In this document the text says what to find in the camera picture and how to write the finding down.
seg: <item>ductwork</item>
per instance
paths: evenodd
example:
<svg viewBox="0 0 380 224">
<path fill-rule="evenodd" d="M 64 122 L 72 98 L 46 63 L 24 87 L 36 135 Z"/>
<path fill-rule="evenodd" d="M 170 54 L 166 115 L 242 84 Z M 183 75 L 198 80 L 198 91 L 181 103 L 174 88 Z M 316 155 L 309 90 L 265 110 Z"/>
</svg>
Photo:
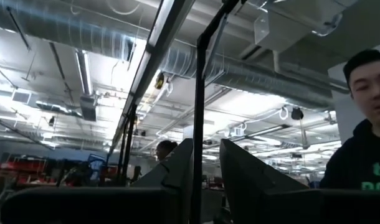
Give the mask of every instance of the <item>ductwork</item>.
<svg viewBox="0 0 380 224">
<path fill-rule="evenodd" d="M 45 111 L 51 111 L 67 116 L 82 118 L 81 113 L 77 111 L 78 108 L 66 105 L 63 101 L 60 100 L 51 100 L 48 98 L 40 97 L 36 94 L 29 94 L 20 91 L 15 91 L 14 93 L 12 93 L 10 91 L 1 90 L 0 97 L 5 97 L 6 100 L 11 99 L 12 101 L 23 103 L 33 108 L 39 108 Z"/>
<path fill-rule="evenodd" d="M 86 140 L 81 141 L 79 139 L 62 138 L 62 137 L 44 139 L 42 136 L 32 133 L 32 132 L 24 132 L 24 133 L 30 136 L 32 139 L 35 139 L 41 142 L 42 144 L 48 145 L 50 147 L 69 147 L 71 149 L 98 149 L 98 150 L 102 150 L 108 147 L 106 145 L 103 145 L 103 142 L 101 141 L 86 141 Z M 33 143 L 30 139 L 25 138 L 12 131 L 0 131 L 0 140 Z"/>
<path fill-rule="evenodd" d="M 129 41 L 137 31 L 134 25 L 82 9 L 72 13 L 72 5 L 62 1 L 0 0 L 0 27 L 15 30 L 5 8 L 10 7 L 26 34 L 71 45 L 78 49 L 119 59 L 129 58 Z M 138 38 L 147 35 L 141 30 Z M 175 41 L 160 70 L 194 78 L 196 48 Z M 307 108 L 326 108 L 332 104 L 331 91 L 310 87 L 305 83 L 274 74 L 273 71 L 217 55 L 207 69 L 207 79 L 225 70 L 226 74 L 214 81 L 251 93 L 273 93 L 286 97 L 289 103 Z"/>
</svg>

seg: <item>metal pole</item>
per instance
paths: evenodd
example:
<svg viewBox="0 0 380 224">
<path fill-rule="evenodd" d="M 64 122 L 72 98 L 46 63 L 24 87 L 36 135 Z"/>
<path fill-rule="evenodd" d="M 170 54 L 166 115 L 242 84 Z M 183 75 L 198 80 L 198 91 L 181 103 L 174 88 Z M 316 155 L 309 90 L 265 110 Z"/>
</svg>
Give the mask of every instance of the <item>metal pole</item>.
<svg viewBox="0 0 380 224">
<path fill-rule="evenodd" d="M 193 186 L 191 197 L 191 215 L 190 224 L 201 224 L 201 187 L 202 187 L 202 142 L 204 139 L 204 97 L 205 97 L 205 75 L 206 64 L 211 61 L 213 54 L 208 58 L 206 51 L 211 41 L 211 37 L 215 31 L 219 29 L 216 38 L 214 39 L 211 52 L 216 51 L 217 41 L 222 33 L 222 29 L 226 24 L 226 15 L 228 15 L 239 3 L 239 0 L 227 0 L 219 9 L 211 23 L 197 40 L 197 75 L 196 75 L 196 99 L 194 112 L 194 172 Z"/>
<path fill-rule="evenodd" d="M 204 139 L 204 97 L 205 76 L 203 74 L 206 62 L 206 44 L 197 45 L 197 75 L 196 75 L 196 100 L 194 109 L 194 172 L 191 197 L 190 224 L 201 223 L 201 185 L 202 185 L 202 141 Z"/>
<path fill-rule="evenodd" d="M 61 165 L 61 168 L 60 168 L 59 176 L 58 176 L 57 181 L 55 183 L 56 187 L 60 187 L 61 182 L 63 181 L 63 178 L 64 178 L 64 174 L 65 174 L 65 159 L 62 160 L 62 162 L 61 162 L 60 165 Z"/>
<path fill-rule="evenodd" d="M 125 148 L 125 137 L 126 137 L 126 128 L 127 128 L 127 126 L 128 126 L 127 123 L 123 126 L 123 135 L 122 135 L 122 144 L 121 144 L 121 150 L 120 150 L 120 157 L 118 159 L 118 167 L 116 168 L 116 177 L 115 177 L 116 184 L 120 183 L 120 178 L 121 178 L 123 150 Z"/>
<path fill-rule="evenodd" d="M 129 130 L 128 130 L 128 140 L 126 144 L 125 158 L 123 160 L 123 167 L 122 167 L 122 177 L 123 177 L 122 179 L 124 183 L 126 183 L 126 173 L 128 172 L 130 149 L 132 147 L 131 142 L 132 142 L 133 127 L 136 121 L 136 108 L 137 108 L 137 105 L 133 105 L 131 113 L 130 113 L 130 117 L 129 117 L 130 123 L 129 123 Z"/>
</svg>

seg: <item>silver duct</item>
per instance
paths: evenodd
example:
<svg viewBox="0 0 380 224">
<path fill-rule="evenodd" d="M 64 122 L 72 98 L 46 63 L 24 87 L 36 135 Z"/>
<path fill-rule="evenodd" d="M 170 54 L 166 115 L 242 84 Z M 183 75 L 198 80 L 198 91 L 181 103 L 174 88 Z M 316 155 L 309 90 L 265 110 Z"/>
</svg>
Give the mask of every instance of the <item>silver duct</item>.
<svg viewBox="0 0 380 224">
<path fill-rule="evenodd" d="M 51 145 L 55 145 L 56 147 L 71 147 L 71 148 L 76 148 L 76 149 L 98 149 L 98 150 L 102 150 L 106 148 L 106 146 L 104 146 L 102 142 L 100 141 L 94 141 L 94 142 L 78 141 L 76 139 L 64 139 L 64 138 L 53 138 L 53 139 L 44 140 L 42 136 L 38 134 L 30 133 L 30 132 L 24 132 L 24 133 L 39 142 L 44 142 L 44 144 L 46 144 L 47 142 L 52 142 Z M 13 133 L 11 131 L 0 131 L 0 140 L 33 143 L 30 139 L 25 138 L 19 134 Z"/>
<path fill-rule="evenodd" d="M 128 47 L 125 46 L 133 44 L 128 40 L 138 30 L 134 25 L 86 9 L 74 14 L 72 6 L 62 1 L 0 0 L 0 27 L 5 29 L 15 30 L 5 13 L 7 7 L 15 13 L 26 34 L 119 59 L 128 57 Z M 145 38 L 147 35 L 141 29 L 138 37 Z M 175 41 L 159 69 L 193 78 L 196 67 L 196 48 Z M 221 69 L 226 74 L 214 80 L 219 85 L 251 93 L 273 93 L 307 108 L 326 108 L 332 104 L 329 90 L 312 88 L 273 71 L 218 55 L 207 70 L 207 78 Z"/>
</svg>

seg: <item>man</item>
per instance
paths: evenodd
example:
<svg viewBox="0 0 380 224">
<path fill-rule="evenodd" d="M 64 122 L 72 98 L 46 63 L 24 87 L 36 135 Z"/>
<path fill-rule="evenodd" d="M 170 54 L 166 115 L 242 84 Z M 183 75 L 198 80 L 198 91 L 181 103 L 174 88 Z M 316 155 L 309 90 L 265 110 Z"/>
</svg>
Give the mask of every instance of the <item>man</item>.
<svg viewBox="0 0 380 224">
<path fill-rule="evenodd" d="M 343 71 L 352 99 L 367 119 L 328 161 L 320 187 L 380 190 L 380 52 L 358 53 Z"/>
<path fill-rule="evenodd" d="M 156 154 L 159 161 L 165 159 L 169 153 L 172 152 L 174 148 L 176 148 L 178 144 L 176 142 L 172 142 L 169 140 L 161 141 L 156 148 Z"/>
</svg>

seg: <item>pipe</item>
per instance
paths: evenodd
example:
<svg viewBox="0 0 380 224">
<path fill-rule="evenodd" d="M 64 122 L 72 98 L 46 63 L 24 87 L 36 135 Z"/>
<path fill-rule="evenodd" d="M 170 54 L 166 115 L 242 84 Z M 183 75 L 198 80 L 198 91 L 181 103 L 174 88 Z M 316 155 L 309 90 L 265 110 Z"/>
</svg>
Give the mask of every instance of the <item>pipe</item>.
<svg viewBox="0 0 380 224">
<path fill-rule="evenodd" d="M 39 136 L 34 136 L 33 133 L 29 133 L 26 131 L 20 131 L 20 132 L 22 134 L 28 136 L 28 137 L 31 137 L 32 139 L 29 139 L 28 137 L 24 137 L 21 134 L 5 132 L 5 131 L 0 131 L 0 139 L 6 139 L 8 141 L 31 142 L 31 143 L 35 143 L 35 144 L 39 144 L 39 143 L 42 143 L 43 141 L 45 141 L 45 140 L 43 140 L 43 138 L 41 138 Z M 89 149 L 101 150 L 105 147 L 102 144 L 84 144 L 84 145 L 82 145 L 83 141 L 81 143 L 76 142 L 76 141 L 59 141 L 59 140 L 56 141 L 53 139 L 51 139 L 51 140 L 46 139 L 46 141 L 52 142 L 57 147 L 65 146 L 65 147 L 81 148 L 81 146 L 83 146 L 83 148 L 85 148 L 87 150 L 89 150 Z"/>
<path fill-rule="evenodd" d="M 341 87 L 333 86 L 333 85 L 331 85 L 331 83 L 322 82 L 321 80 L 318 80 L 318 79 L 313 78 L 313 77 L 303 77 L 302 75 L 300 75 L 296 72 L 292 72 L 292 71 L 283 69 L 281 64 L 280 64 L 280 53 L 275 51 L 275 50 L 273 50 L 273 67 L 274 67 L 275 73 L 277 73 L 279 75 L 283 75 L 285 77 L 297 79 L 300 82 L 307 83 L 309 85 L 315 86 L 316 88 L 322 88 L 324 90 L 329 90 L 329 91 L 333 90 L 333 91 L 336 91 L 336 92 L 342 93 L 342 94 L 348 94 L 349 93 L 349 90 L 347 88 L 341 88 Z"/>
<path fill-rule="evenodd" d="M 81 10 L 81 13 L 74 15 L 71 4 L 57 0 L 0 0 L 0 27 L 4 29 L 14 30 L 4 13 L 6 7 L 16 12 L 28 35 L 120 60 L 129 58 L 136 31 L 139 31 L 139 39 L 148 36 L 145 29 L 97 12 L 76 7 L 75 11 Z M 196 48 L 174 41 L 159 69 L 183 78 L 194 78 Z M 251 93 L 279 95 L 291 104 L 306 108 L 327 108 L 333 104 L 331 91 L 278 77 L 271 70 L 229 57 L 216 56 L 206 70 L 206 79 L 221 70 L 225 70 L 226 75 L 218 78 L 215 84 Z"/>
<path fill-rule="evenodd" d="M 38 141 L 38 140 L 32 138 L 31 136 L 26 135 L 25 133 L 22 133 L 20 130 L 16 129 L 15 127 L 10 126 L 9 124 L 7 124 L 7 123 L 5 123 L 5 122 L 3 122 L 1 119 L 0 119 L 0 125 L 1 125 L 1 126 L 4 126 L 5 128 L 11 130 L 12 132 L 14 132 L 14 133 L 16 133 L 16 134 L 18 134 L 18 135 L 20 135 L 20 136 L 26 138 L 28 141 L 31 141 L 31 142 L 33 142 L 33 143 L 35 143 L 35 144 L 38 144 L 38 145 L 40 145 L 40 146 L 43 146 L 43 147 L 45 147 L 46 149 L 49 149 L 49 150 L 51 150 L 51 151 L 54 151 L 54 149 L 53 149 L 52 147 L 50 147 L 50 146 L 48 146 L 48 145 L 46 145 L 46 144 L 41 143 L 40 141 Z"/>
<path fill-rule="evenodd" d="M 223 89 L 219 90 L 217 93 L 213 94 L 211 97 L 209 97 L 208 99 L 205 100 L 204 106 L 206 107 L 206 106 L 210 105 L 211 103 L 215 102 L 217 99 L 219 99 L 220 97 L 224 96 L 228 92 L 230 92 L 230 89 L 227 89 L 227 88 L 223 88 Z M 138 152 L 144 151 L 149 146 L 151 146 L 152 144 L 154 144 L 155 142 L 157 142 L 160 138 L 163 137 L 163 134 L 165 134 L 170 129 L 172 129 L 180 121 L 182 121 L 184 119 L 188 119 L 190 116 L 192 116 L 194 114 L 194 110 L 195 110 L 195 106 L 192 106 L 189 109 L 187 109 L 186 111 L 184 111 L 183 113 L 181 113 L 181 115 L 179 115 L 174 121 L 170 122 L 169 124 L 167 124 L 165 127 L 163 127 L 162 129 L 160 129 L 156 133 L 157 136 L 158 136 L 157 139 L 155 139 L 154 141 L 151 141 L 147 145 L 143 146 L 141 149 L 138 150 Z"/>
</svg>

